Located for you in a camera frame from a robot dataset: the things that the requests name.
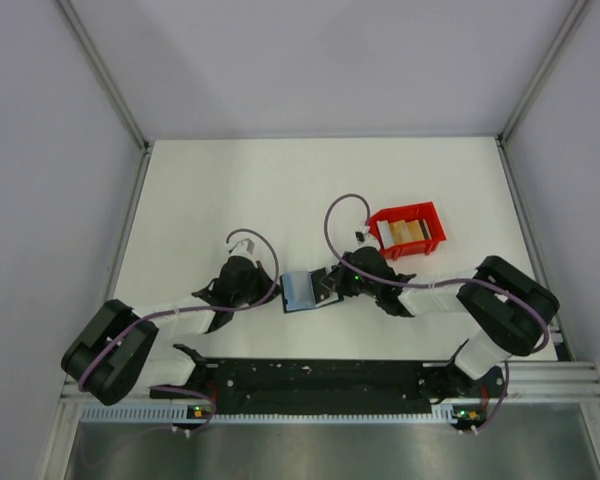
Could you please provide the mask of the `blue leather card holder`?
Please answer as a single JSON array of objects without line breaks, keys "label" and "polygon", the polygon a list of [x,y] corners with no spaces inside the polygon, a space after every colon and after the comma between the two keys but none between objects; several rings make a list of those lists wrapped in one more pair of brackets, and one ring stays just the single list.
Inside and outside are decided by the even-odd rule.
[{"label": "blue leather card holder", "polygon": [[311,272],[289,272],[280,277],[282,308],[285,314],[319,309],[315,307],[310,280]]}]

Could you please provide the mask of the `red plastic bin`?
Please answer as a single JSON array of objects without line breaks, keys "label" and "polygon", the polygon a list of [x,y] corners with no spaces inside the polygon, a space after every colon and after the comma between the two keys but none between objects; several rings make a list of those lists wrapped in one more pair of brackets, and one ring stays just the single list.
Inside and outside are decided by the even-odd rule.
[{"label": "red plastic bin", "polygon": [[433,202],[381,209],[370,217],[369,228],[388,260],[429,255],[447,240]]}]

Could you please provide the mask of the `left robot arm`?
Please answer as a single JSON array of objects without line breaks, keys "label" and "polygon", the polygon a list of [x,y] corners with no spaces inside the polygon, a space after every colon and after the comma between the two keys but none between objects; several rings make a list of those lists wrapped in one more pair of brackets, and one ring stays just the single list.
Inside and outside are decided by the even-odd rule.
[{"label": "left robot arm", "polygon": [[72,342],[61,369],[81,392],[110,406],[133,388],[174,385],[185,396],[206,387],[205,370],[177,346],[186,335],[214,333],[238,312],[275,299],[279,263],[268,274],[262,263],[232,255],[219,276],[203,289],[172,304],[133,309],[113,299],[105,302]]}]

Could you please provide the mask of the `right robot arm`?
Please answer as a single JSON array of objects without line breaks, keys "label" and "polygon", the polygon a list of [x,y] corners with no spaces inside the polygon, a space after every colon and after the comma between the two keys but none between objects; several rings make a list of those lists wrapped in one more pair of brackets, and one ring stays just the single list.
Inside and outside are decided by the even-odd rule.
[{"label": "right robot arm", "polygon": [[560,308],[552,292],[496,255],[464,276],[426,281],[396,273],[377,248],[364,246],[345,253],[320,283],[343,297],[366,295],[390,316],[470,315],[479,331],[446,372],[449,388],[461,396],[478,389],[497,364],[543,349]]}]

